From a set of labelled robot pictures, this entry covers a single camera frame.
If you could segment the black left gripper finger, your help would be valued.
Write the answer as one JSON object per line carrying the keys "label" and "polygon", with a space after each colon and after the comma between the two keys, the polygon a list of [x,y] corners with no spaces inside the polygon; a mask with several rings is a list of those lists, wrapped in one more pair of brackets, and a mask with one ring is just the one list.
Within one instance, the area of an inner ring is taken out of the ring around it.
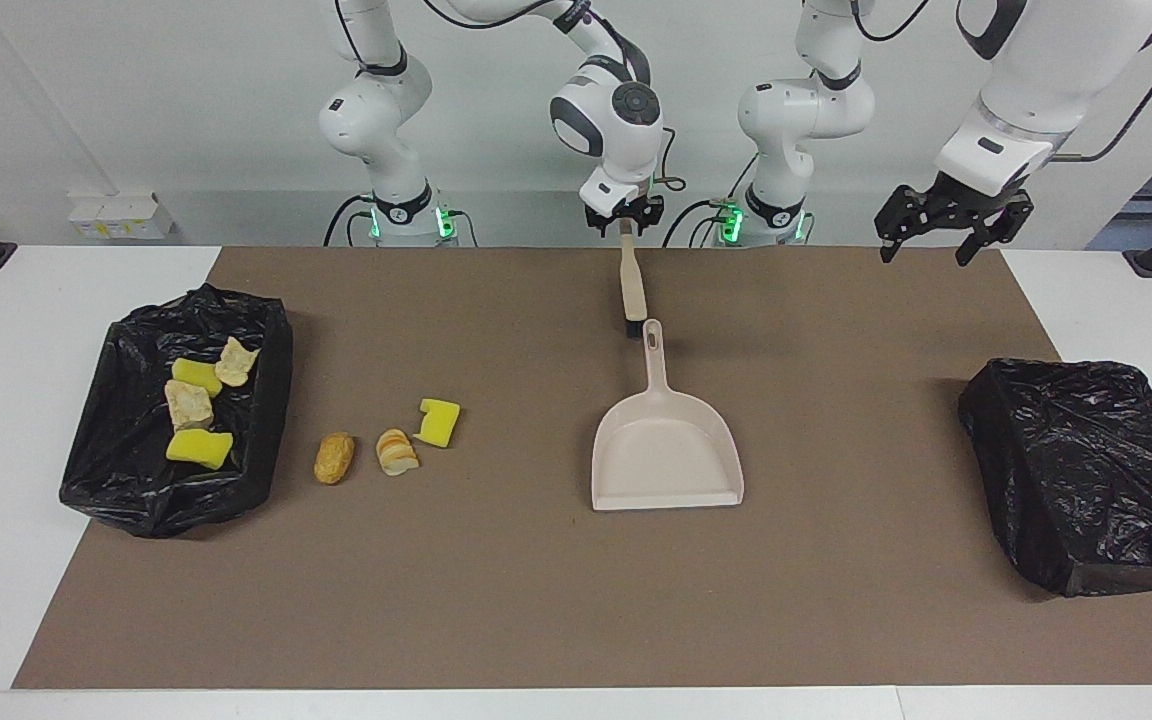
{"label": "black left gripper finger", "polygon": [[876,233],[882,263],[890,263],[905,240],[922,233],[922,194],[892,192],[876,214]]}
{"label": "black left gripper finger", "polygon": [[972,225],[972,232],[956,250],[957,265],[968,266],[980,250],[998,242],[1005,242],[1005,220],[998,218],[995,222],[988,223],[986,220],[978,219]]}

